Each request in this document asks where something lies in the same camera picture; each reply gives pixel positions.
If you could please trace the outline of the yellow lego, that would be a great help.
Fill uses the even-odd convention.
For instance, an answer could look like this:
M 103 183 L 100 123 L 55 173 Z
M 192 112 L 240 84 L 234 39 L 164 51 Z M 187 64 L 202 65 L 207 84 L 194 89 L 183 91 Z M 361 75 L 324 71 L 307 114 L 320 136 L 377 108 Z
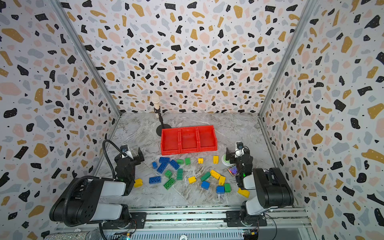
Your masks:
M 135 180 L 135 184 L 134 184 L 134 187 L 135 188 L 139 188 L 143 185 L 143 180 L 142 179 L 136 179 Z
M 248 190 L 242 190 L 242 189 L 238 189 L 238 194 L 240 194 L 241 196 L 245 197 L 245 198 L 249 198 L 250 196 L 250 192 Z

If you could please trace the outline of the yellow long lego brick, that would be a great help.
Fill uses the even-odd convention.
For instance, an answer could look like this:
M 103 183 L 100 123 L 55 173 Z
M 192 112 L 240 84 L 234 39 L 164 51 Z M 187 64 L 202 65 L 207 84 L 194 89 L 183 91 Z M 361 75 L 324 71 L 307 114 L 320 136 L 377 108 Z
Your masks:
M 217 173 L 216 171 L 214 171 L 214 170 L 211 170 L 211 171 L 210 171 L 210 174 L 211 174 L 211 176 L 212 176 L 213 178 L 215 178 L 215 179 L 217 179 L 217 180 L 219 180 L 220 177 L 221 177 L 221 175 L 220 175 L 219 173 Z

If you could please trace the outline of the green slanted lego brick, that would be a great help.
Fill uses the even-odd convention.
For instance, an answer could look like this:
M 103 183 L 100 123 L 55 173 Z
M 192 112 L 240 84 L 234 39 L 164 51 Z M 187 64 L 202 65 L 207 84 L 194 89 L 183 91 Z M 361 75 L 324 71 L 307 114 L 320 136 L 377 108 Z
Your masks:
M 207 172 L 201 177 L 201 181 L 207 181 L 211 177 L 211 173 Z

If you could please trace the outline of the green small lego brick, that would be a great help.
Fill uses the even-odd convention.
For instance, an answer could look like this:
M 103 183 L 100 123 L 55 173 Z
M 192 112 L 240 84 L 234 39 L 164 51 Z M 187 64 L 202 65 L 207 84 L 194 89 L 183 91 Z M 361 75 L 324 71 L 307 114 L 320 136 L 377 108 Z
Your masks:
M 168 170 L 168 171 L 165 172 L 165 176 L 166 176 L 168 179 L 170 179 L 170 178 L 172 177 L 172 175 L 173 175 L 173 172 L 171 172 L 170 170 Z

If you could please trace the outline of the green tall lego brick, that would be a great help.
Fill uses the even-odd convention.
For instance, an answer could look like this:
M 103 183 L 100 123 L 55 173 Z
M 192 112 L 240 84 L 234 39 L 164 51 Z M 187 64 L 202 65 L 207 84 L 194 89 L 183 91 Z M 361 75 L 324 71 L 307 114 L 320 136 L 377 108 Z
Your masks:
M 178 169 L 177 170 L 177 181 L 181 181 L 183 179 L 183 169 Z

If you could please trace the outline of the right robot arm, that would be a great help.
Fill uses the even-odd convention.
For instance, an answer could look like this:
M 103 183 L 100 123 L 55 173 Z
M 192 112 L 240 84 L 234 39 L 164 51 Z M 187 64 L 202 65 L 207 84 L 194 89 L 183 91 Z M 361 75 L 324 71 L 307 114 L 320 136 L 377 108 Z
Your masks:
M 226 149 L 226 160 L 237 168 L 236 183 L 243 193 L 256 191 L 256 196 L 242 203 L 241 209 L 227 212 L 228 219 L 244 225 L 254 225 L 271 210 L 292 206 L 294 194 L 279 168 L 254 168 L 251 151 L 242 142 L 236 150 Z

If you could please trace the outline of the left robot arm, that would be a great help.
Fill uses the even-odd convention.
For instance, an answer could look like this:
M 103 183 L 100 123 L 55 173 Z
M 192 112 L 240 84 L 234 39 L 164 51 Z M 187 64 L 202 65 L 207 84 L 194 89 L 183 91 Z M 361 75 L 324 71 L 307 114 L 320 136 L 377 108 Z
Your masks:
M 64 190 L 50 210 L 53 222 L 62 222 L 67 227 L 85 224 L 105 223 L 105 226 L 125 228 L 132 223 L 132 216 L 126 204 L 102 203 L 103 197 L 128 196 L 135 184 L 136 166 L 144 160 L 141 149 L 132 156 L 115 157 L 116 177 L 100 178 L 83 176 L 75 178 Z

